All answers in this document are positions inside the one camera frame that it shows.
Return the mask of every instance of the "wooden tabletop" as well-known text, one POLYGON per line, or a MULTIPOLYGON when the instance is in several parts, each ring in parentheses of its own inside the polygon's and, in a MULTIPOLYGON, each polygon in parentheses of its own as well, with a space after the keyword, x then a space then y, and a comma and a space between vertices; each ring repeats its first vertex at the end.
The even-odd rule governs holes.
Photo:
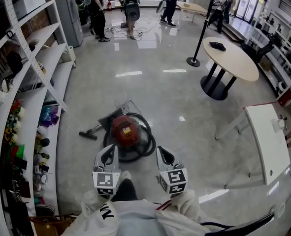
POLYGON ((290 165, 287 142, 283 130, 274 131, 272 120, 278 116, 272 104, 246 107, 245 111, 258 144, 265 183, 269 185, 290 165))
POLYGON ((236 78, 246 81, 256 81, 259 78, 258 68, 252 59, 241 48, 228 40, 207 37, 203 40, 203 47, 216 64, 236 78), (210 42, 222 43, 226 51, 212 48, 210 42))
POLYGON ((188 2, 181 2, 179 1, 177 3, 177 7, 181 8, 182 10, 186 10, 186 11, 193 11, 193 12, 197 12, 200 14, 206 14, 207 10, 202 8, 200 5, 197 5, 195 3, 188 3, 188 2))

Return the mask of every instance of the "refrigerator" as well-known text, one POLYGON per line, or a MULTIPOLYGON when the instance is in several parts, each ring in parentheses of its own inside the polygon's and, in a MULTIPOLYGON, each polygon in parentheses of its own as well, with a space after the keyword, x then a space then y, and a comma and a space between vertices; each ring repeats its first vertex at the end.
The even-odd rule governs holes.
POLYGON ((80 46, 84 39, 84 34, 75 0, 56 0, 56 5, 67 45, 80 46))

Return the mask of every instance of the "black item on table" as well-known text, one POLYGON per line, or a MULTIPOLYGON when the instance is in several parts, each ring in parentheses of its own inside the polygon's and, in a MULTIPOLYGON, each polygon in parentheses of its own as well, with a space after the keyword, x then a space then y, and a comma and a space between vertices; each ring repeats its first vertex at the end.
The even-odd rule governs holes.
POLYGON ((218 49, 220 51, 226 51, 225 46, 222 43, 219 42, 210 42, 210 45, 214 49, 218 49))

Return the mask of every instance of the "glass door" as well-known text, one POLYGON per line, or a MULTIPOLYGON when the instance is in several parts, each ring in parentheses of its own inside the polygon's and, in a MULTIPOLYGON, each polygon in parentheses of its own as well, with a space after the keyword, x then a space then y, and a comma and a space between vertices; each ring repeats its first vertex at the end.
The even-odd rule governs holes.
POLYGON ((245 21, 251 23, 257 3, 258 0, 249 0, 248 7, 244 16, 245 21))
POLYGON ((251 23, 258 0, 240 0, 236 17, 251 23))
POLYGON ((245 11, 247 9, 248 6, 248 2, 249 0, 240 0, 239 5, 238 5, 238 9, 237 9, 237 13, 236 13, 236 17, 238 18, 243 18, 245 11))

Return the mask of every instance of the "round table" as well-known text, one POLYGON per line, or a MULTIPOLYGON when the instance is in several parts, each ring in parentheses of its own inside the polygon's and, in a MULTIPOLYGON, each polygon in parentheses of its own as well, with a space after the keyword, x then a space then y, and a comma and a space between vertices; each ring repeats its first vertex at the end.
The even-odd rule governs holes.
POLYGON ((259 78, 258 68, 255 63, 241 48, 233 43, 217 37, 207 37, 203 40, 203 47, 208 56, 214 61, 208 76, 204 76, 200 82, 203 91, 211 98, 215 100, 226 99, 227 92, 236 78, 246 81, 256 81, 259 78), (226 51, 212 48, 210 42, 222 43, 226 51), (218 65, 221 70, 218 76, 214 77, 212 75, 218 65), (225 72, 233 75, 226 86, 221 82, 225 72))

